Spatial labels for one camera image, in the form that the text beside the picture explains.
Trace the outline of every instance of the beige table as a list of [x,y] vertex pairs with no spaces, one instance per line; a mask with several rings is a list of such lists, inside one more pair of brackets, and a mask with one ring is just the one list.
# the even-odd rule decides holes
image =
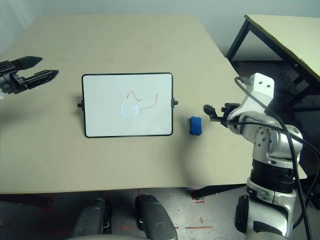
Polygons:
[[[250,175],[252,144],[203,113],[205,104],[219,110],[244,94],[194,16],[44,16],[0,61],[23,56],[43,61],[21,76],[59,74],[0,102],[0,192],[227,185]],[[86,138],[81,76],[147,72],[173,74],[173,135]],[[203,118],[201,136],[189,134],[191,116]]]
[[[235,56],[247,33],[251,31],[290,65],[309,86],[288,105],[293,106],[308,95],[320,93],[320,18],[302,16],[245,15],[245,22],[226,54]],[[299,108],[299,112],[319,110],[319,107]]]

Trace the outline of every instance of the white wall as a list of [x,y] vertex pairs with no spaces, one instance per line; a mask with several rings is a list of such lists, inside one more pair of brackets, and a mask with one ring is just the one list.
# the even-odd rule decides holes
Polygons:
[[[79,13],[139,14],[192,13],[208,31],[223,54],[235,39],[245,14],[320,17],[320,0],[2,0],[27,5],[29,19],[39,14]],[[14,25],[12,36],[19,32]],[[248,35],[235,59],[275,60],[277,56],[261,41]]]
[[42,12],[42,6],[37,0],[0,0],[0,54]]

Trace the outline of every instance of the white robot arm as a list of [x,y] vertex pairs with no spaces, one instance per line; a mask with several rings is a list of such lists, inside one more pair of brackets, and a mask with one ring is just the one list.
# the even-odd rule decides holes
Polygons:
[[[274,81],[260,73],[245,78],[247,91],[268,106],[274,96]],[[296,192],[293,190],[293,162],[287,136],[268,124],[280,128],[279,122],[265,114],[265,109],[249,96],[241,104],[226,103],[223,117],[218,117],[209,105],[203,107],[211,121],[219,121],[233,133],[253,143],[252,170],[247,179],[248,195],[241,196],[234,224],[246,239],[288,239],[292,234]],[[300,131],[286,125],[300,138]],[[299,162],[302,144],[293,140]]]

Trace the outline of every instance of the squiggly line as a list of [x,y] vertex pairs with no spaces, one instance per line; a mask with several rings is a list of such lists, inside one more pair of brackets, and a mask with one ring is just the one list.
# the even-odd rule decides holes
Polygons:
[[128,97],[129,97],[130,93],[132,93],[132,94],[133,94],[133,96],[134,96],[135,100],[137,100],[138,102],[142,101],[142,99],[138,99],[138,98],[136,97],[136,95],[135,95],[134,91],[130,91],[130,92],[128,93],[128,95],[126,96],[126,98],[128,98]]
[[157,100],[158,100],[158,94],[155,95],[155,102],[154,102],[154,104],[153,104],[152,106],[147,106],[147,107],[141,108],[140,113],[142,113],[142,110],[143,110],[143,109],[153,108],[153,107],[157,104]]

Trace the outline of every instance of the gray floor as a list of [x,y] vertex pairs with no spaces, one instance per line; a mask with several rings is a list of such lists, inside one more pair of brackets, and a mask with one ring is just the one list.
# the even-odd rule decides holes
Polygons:
[[[234,65],[240,76],[260,72],[275,80],[276,88],[296,94],[305,87],[305,83],[292,86],[297,76],[286,65],[270,63],[238,62]],[[318,104],[317,96],[302,100],[300,105]],[[314,144],[319,143],[320,128],[318,112],[297,113],[285,116],[303,128],[305,136]],[[301,157],[301,163],[308,173],[314,173],[315,162],[307,153]],[[110,199],[113,205],[112,231],[116,234],[144,237],[136,227],[134,201],[139,193],[154,195],[165,207],[171,217],[179,239],[183,240],[241,240],[244,235],[234,227],[234,214],[238,197],[245,193],[244,188],[214,194],[202,201],[194,201],[188,188],[150,188],[94,192],[69,192],[45,194],[54,200],[50,209],[35,206],[0,202],[0,239],[64,240],[71,232],[81,209],[88,201],[96,198]],[[295,217],[300,214],[297,201]],[[320,211],[312,205],[308,208],[313,239],[320,239],[318,222]],[[306,239],[304,225],[293,230],[292,240]]]
[[[234,227],[235,209],[238,197],[245,194],[244,187],[207,196],[201,201],[193,200],[187,188],[149,188],[46,194],[55,199],[51,209],[1,202],[1,239],[68,239],[81,209],[88,201],[100,197],[111,199],[114,234],[145,237],[144,232],[137,229],[135,220],[134,203],[139,192],[152,194],[162,203],[181,240],[245,239]],[[300,213],[298,202],[295,213],[297,218]],[[308,214],[313,239],[320,239],[317,228],[320,212],[311,206]],[[304,231],[301,224],[293,230],[291,239],[305,239]]]

